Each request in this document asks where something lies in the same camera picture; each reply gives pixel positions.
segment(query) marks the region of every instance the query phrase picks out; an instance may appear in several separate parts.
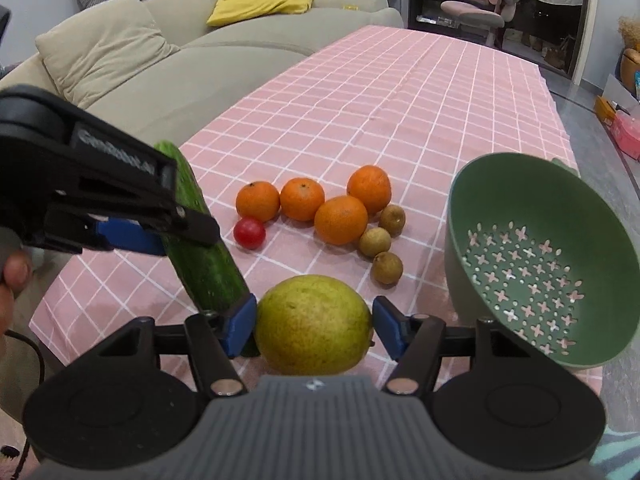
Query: pink box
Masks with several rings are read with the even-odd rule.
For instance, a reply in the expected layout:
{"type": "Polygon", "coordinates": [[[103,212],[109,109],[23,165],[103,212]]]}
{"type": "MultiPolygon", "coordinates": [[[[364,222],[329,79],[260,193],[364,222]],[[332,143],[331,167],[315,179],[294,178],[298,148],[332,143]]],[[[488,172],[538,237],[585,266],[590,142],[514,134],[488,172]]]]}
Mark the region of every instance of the pink box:
{"type": "Polygon", "coordinates": [[[640,121],[619,110],[611,125],[611,135],[618,147],[631,158],[640,158],[640,121]]]}

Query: green colander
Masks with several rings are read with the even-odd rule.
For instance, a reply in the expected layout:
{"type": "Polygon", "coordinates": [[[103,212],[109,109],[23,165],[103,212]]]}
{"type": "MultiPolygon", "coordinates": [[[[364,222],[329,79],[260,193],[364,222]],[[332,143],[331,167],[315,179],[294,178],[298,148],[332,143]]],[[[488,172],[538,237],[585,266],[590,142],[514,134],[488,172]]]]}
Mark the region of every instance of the green colander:
{"type": "Polygon", "coordinates": [[[445,270],[463,324],[493,315],[556,362],[599,366],[631,342],[640,268],[622,224],[562,164],[494,153],[449,195],[445,270]]]}

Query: cucumber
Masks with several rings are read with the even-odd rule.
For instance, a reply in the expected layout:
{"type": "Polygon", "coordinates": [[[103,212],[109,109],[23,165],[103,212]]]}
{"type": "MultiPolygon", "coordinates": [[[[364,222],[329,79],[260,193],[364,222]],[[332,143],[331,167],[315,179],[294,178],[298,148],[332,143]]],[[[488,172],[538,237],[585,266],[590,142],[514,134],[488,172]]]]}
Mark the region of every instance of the cucumber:
{"type": "MultiPolygon", "coordinates": [[[[168,140],[162,140],[155,145],[155,149],[176,161],[176,202],[183,207],[210,214],[193,170],[178,147],[168,140]]],[[[162,244],[184,290],[200,312],[224,312],[249,295],[249,287],[224,240],[205,247],[173,235],[163,235],[162,244]]],[[[242,355],[260,355],[253,335],[244,346],[242,355]]]]}

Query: human hand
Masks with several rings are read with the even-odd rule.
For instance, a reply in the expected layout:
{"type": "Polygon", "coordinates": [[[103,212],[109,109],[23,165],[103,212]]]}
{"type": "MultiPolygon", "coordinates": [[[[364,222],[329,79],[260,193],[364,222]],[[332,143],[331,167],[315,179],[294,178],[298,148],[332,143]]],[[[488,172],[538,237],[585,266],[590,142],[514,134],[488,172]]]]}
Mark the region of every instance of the human hand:
{"type": "Polygon", "coordinates": [[[0,280],[0,357],[4,353],[2,334],[11,326],[14,318],[14,297],[27,286],[31,279],[31,261],[23,251],[9,256],[0,280]]]}

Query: tablecloth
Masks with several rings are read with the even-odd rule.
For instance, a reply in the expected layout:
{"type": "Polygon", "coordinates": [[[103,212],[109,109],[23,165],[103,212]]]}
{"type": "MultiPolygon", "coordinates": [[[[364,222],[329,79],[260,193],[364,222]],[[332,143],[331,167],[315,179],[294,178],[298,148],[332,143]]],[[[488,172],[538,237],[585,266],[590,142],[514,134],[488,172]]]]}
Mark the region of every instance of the tablecloth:
{"type": "MultiPolygon", "coordinates": [[[[290,276],[335,276],[370,305],[379,294],[406,314],[434,314],[455,324],[444,275],[447,196],[464,164],[491,152],[559,157],[575,165],[568,136],[538,68],[525,60],[446,36],[365,27],[277,76],[194,135],[181,150],[193,165],[226,243],[260,298],[290,276]],[[354,247],[333,247],[313,227],[280,216],[259,251],[238,248],[234,203],[249,182],[280,188],[295,176],[319,180],[328,198],[345,193],[364,164],[390,175],[393,203],[406,211],[392,251],[404,261],[396,286],[369,277],[354,247]]],[[[113,251],[75,256],[47,292],[31,328],[63,363],[135,316],[159,324],[195,312],[167,258],[113,251]]],[[[349,373],[382,385],[394,363],[376,345],[349,373]]],[[[249,387],[270,371],[263,359],[236,359],[249,387]]],[[[190,383],[185,358],[164,370],[190,383]]],[[[438,384],[468,367],[445,359],[438,384]]],[[[578,376],[599,391],[601,370],[578,376]]]]}

